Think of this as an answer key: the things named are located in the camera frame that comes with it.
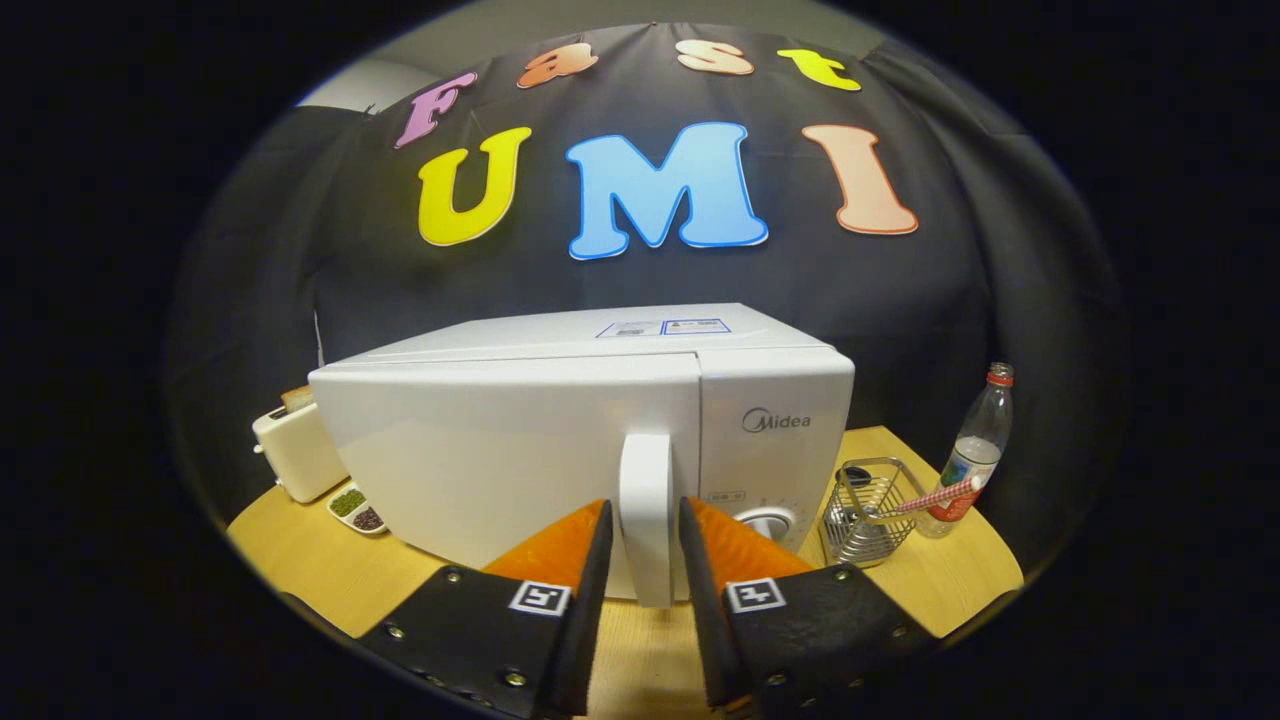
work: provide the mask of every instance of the bottle label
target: bottle label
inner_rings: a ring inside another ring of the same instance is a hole
[[[964,455],[952,451],[951,459],[947,460],[947,466],[942,469],[942,477],[938,480],[938,486],[950,487],[969,478],[988,479],[995,470],[995,462],[974,462]],[[982,491],[963,495],[960,497],[929,506],[929,515],[933,515],[945,523],[955,523],[960,518],[964,518],[964,514],[969,511],[969,507],[973,506],[973,502],[978,500],[979,495],[982,495]]]

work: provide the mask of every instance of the metal utensil holder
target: metal utensil holder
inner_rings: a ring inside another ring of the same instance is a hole
[[[860,468],[870,478],[850,478],[850,468]],[[911,534],[919,511],[893,511],[906,500],[899,484],[902,478],[918,495],[924,495],[920,482],[897,457],[864,457],[840,466],[823,512],[822,539],[828,565],[879,565]]]

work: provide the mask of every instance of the table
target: table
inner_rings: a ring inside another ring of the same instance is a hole
[[[925,489],[937,484],[938,471],[887,428],[861,428],[845,433],[823,506],[835,487],[836,468],[873,456],[901,459]],[[904,495],[910,498],[915,491],[908,486]],[[342,632],[360,637],[445,560],[390,533],[355,533],[329,515],[325,502],[328,496],[301,505],[273,487],[227,533],[271,587],[297,596]],[[817,524],[799,555],[815,568],[826,565]],[[1012,552],[977,509],[945,538],[911,533],[888,560],[865,573],[938,638],[1024,582]],[[593,720],[708,717],[689,602],[652,610],[632,601],[604,601],[588,706]]]

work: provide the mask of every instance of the red and white straw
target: red and white straw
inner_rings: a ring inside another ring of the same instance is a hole
[[[899,505],[897,507],[895,507],[893,509],[893,514],[897,514],[897,512],[910,512],[913,510],[924,510],[925,507],[928,507],[931,505],[937,505],[937,503],[945,502],[947,500],[954,500],[956,497],[960,497],[961,495],[969,495],[970,492],[978,492],[978,491],[982,489],[982,486],[984,486],[984,484],[987,484],[987,478],[986,477],[983,477],[983,475],[974,475],[972,478],[960,480],[959,483],[956,483],[954,486],[948,486],[948,487],[933,491],[929,495],[923,495],[923,496],[920,496],[920,497],[918,497],[915,500],[909,500],[909,501],[904,502],[902,505]]]

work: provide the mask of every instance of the blue letter m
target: blue letter m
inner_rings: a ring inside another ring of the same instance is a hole
[[[613,199],[640,232],[658,247],[671,229],[680,199],[689,193],[689,220],[680,238],[694,247],[759,245],[769,228],[751,214],[739,145],[746,128],[733,123],[698,123],[676,136],[660,168],[618,135],[584,140],[566,158],[582,174],[582,231],[568,245],[577,260],[621,255],[627,233],[613,222]]]

